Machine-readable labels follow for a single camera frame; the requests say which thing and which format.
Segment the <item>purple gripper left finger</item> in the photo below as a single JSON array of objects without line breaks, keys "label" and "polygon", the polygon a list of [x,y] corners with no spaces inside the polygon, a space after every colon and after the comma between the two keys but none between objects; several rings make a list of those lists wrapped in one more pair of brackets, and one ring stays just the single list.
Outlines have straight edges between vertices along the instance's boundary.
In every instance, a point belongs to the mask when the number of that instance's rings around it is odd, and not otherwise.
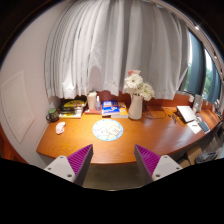
[{"label": "purple gripper left finger", "polygon": [[87,145],[69,156],[58,156],[45,171],[82,186],[93,156],[93,145]]}]

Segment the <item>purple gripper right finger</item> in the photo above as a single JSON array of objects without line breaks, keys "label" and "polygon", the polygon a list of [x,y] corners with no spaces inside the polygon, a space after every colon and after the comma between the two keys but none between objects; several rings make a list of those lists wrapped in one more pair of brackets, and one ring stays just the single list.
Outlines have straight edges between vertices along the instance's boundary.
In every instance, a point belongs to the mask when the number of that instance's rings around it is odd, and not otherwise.
[{"label": "purple gripper right finger", "polygon": [[182,169],[168,155],[159,156],[140,145],[135,145],[134,155],[145,184],[152,183]]}]

